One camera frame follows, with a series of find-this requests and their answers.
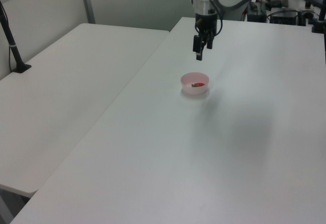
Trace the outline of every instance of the white wall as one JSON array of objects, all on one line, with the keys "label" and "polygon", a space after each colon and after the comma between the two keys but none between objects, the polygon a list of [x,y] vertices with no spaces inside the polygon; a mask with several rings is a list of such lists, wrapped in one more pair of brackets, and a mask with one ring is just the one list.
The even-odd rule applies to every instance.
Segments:
[{"label": "white wall", "polygon": [[[83,0],[9,0],[3,5],[24,62],[87,23]],[[8,74],[8,42],[0,27],[0,79]]]},{"label": "white wall", "polygon": [[97,24],[170,31],[181,17],[194,17],[190,0],[91,0]]}]

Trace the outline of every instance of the white tabletop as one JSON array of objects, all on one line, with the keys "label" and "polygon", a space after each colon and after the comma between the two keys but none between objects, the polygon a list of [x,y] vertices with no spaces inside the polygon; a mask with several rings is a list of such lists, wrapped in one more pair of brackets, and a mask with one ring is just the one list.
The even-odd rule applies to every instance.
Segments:
[{"label": "white tabletop", "polygon": [[[225,21],[200,62],[194,22],[179,21],[12,224],[324,224],[323,35]],[[210,77],[206,94],[181,91],[192,71]]]},{"label": "white tabletop", "polygon": [[0,188],[32,196],[166,31],[82,24],[0,81]]}]

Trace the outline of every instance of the black mount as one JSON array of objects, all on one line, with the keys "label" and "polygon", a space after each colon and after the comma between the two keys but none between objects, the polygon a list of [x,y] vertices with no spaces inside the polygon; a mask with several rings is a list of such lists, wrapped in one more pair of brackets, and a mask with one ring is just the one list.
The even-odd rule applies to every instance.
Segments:
[{"label": "black mount", "polygon": [[9,23],[8,23],[7,16],[5,14],[4,6],[2,5],[1,1],[0,1],[0,22],[2,28],[4,29],[12,54],[14,55],[14,58],[16,60],[16,68],[12,72],[23,73],[27,71],[29,68],[31,68],[31,65],[27,65],[21,60],[14,37],[12,36],[11,30],[9,28]]},{"label": "black mount", "polygon": [[310,2],[312,5],[317,6],[320,8],[319,18],[313,19],[312,24],[312,32],[313,33],[324,33],[324,28],[326,26],[325,23],[325,15],[326,15],[326,0],[305,0]]}]

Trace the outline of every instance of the red object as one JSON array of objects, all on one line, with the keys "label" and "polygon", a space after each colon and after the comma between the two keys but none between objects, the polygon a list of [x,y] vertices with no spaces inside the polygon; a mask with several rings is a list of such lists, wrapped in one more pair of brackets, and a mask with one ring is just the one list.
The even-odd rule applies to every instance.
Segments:
[{"label": "red object", "polygon": [[202,87],[202,86],[204,86],[204,85],[205,85],[205,84],[199,82],[199,83],[192,84],[192,87],[193,87],[193,88],[198,88],[198,87]]}]

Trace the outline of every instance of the small bowl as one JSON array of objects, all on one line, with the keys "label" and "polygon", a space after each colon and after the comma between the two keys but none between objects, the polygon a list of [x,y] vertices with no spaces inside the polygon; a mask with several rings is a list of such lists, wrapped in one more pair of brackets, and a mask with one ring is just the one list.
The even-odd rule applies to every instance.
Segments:
[{"label": "small bowl", "polygon": [[[183,75],[181,78],[182,89],[184,90],[184,92],[190,95],[199,95],[206,92],[208,88],[208,82],[208,76],[199,72],[188,73],[186,75]],[[192,84],[195,83],[204,83],[205,85],[203,85],[202,87],[194,88],[192,87]]]}]

